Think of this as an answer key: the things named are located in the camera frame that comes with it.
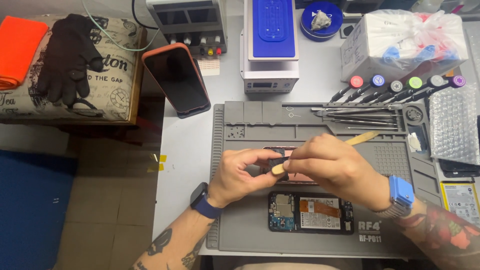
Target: smartphone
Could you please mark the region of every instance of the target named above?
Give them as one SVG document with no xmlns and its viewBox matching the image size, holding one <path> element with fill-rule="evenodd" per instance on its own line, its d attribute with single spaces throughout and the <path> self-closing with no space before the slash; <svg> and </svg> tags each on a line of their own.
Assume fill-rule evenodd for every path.
<svg viewBox="0 0 480 270">
<path fill-rule="evenodd" d="M 148 51 L 142 61 L 179 117 L 211 108 L 198 62 L 185 44 L 175 43 Z"/>
<path fill-rule="evenodd" d="M 289 157 L 293 150 L 297 147 L 285 147 L 285 146 L 275 146 L 275 147 L 264 147 L 264 149 L 270 149 L 277 153 L 282 154 L 283 158 Z M 272 167 L 277 165 L 276 163 L 269 162 L 269 168 L 262 168 L 262 173 L 267 173 L 272 170 Z M 280 178 L 277 184 L 317 184 L 310 177 L 301 174 L 301 173 L 288 173 L 284 177 Z"/>
<path fill-rule="evenodd" d="M 268 228 L 283 233 L 351 235 L 352 203 L 332 194 L 272 191 L 268 194 Z"/>
</svg>

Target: smartwatch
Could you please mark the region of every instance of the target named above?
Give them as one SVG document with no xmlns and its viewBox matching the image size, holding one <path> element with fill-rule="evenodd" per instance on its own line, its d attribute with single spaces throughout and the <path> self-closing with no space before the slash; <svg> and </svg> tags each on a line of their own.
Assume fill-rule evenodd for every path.
<svg viewBox="0 0 480 270">
<path fill-rule="evenodd" d="M 209 219 L 216 219 L 222 214 L 223 208 L 211 206 L 207 201 L 208 184 L 200 183 L 190 196 L 190 207 Z"/>
<path fill-rule="evenodd" d="M 412 211 L 412 204 L 415 200 L 412 185 L 400 177 L 390 175 L 390 202 L 392 205 L 381 211 L 374 211 L 381 218 L 394 219 L 406 217 Z"/>
</svg>

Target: green cable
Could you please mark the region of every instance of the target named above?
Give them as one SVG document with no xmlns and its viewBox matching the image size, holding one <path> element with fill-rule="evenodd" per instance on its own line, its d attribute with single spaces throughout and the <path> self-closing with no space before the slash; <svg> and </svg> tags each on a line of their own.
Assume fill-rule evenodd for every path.
<svg viewBox="0 0 480 270">
<path fill-rule="evenodd" d="M 92 15 L 90 14 L 90 12 L 88 12 L 88 9 L 87 9 L 87 6 L 85 6 L 85 1 L 84 0 L 81 0 L 82 1 L 82 5 L 84 6 L 84 9 L 85 9 L 85 12 L 87 12 L 88 14 L 88 17 L 90 18 L 90 20 L 92 20 L 92 22 L 105 34 L 107 35 L 108 38 L 110 38 L 110 40 L 113 42 L 113 44 L 117 45 L 117 47 L 119 47 L 120 49 L 124 49 L 124 50 L 129 50 L 129 51 L 142 51 L 142 50 L 145 50 L 147 49 L 153 42 L 153 40 L 155 39 L 155 37 L 157 36 L 158 32 L 160 32 L 160 29 L 158 29 L 155 33 L 155 35 L 153 36 L 152 40 L 150 41 L 150 43 L 148 43 L 148 45 L 143 48 L 143 49 L 129 49 L 129 48 L 125 48 L 123 46 L 121 46 L 120 44 L 118 44 L 117 42 L 115 42 L 115 40 L 112 39 L 112 37 L 102 28 L 100 27 L 95 19 L 92 18 Z"/>
</svg>

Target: cable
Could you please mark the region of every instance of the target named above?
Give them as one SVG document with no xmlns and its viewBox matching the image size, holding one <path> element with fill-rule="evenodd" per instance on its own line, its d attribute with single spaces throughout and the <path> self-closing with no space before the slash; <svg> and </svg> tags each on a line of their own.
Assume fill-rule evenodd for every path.
<svg viewBox="0 0 480 270">
<path fill-rule="evenodd" d="M 146 26 L 146 25 L 144 25 L 144 24 L 142 24 L 141 22 L 138 21 L 137 15 L 135 15 L 135 0 L 132 0 L 132 15 L 133 15 L 134 20 L 135 20 L 140 26 L 143 26 L 143 27 L 145 27 L 145 28 L 147 28 L 147 29 L 158 30 L 158 27 Z"/>
<path fill-rule="evenodd" d="M 92 20 L 92 22 L 105 34 L 107 35 L 107 37 L 113 42 L 113 44 L 117 45 L 117 47 L 119 47 L 120 49 L 124 49 L 124 50 L 128 50 L 128 51 L 142 51 L 142 50 L 145 50 L 147 49 L 153 42 L 153 40 L 155 39 L 155 37 L 158 35 L 158 32 L 160 32 L 160 29 L 158 29 L 155 33 L 155 35 L 153 36 L 152 40 L 150 41 L 150 43 L 148 43 L 148 45 L 143 48 L 143 49 L 129 49 L 129 48 L 125 48 L 123 46 L 121 46 L 120 44 L 118 44 L 115 40 L 112 39 L 112 37 L 100 26 L 96 23 L 95 19 L 92 18 L 92 15 L 90 14 L 90 12 L 88 12 L 88 9 L 87 9 L 87 6 L 85 6 L 85 1 L 84 0 L 81 0 L 82 1 L 82 5 L 84 6 L 84 9 L 85 9 L 85 12 L 87 12 L 87 15 L 88 17 L 90 18 L 90 20 Z"/>
</svg>

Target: phone screen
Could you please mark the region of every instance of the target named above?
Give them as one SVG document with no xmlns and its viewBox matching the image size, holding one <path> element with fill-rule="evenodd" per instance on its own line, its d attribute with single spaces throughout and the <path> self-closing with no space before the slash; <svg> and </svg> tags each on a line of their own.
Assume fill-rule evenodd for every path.
<svg viewBox="0 0 480 270">
<path fill-rule="evenodd" d="M 145 58 L 145 66 L 178 112 L 208 104 L 208 97 L 185 49 L 175 48 Z"/>
</svg>

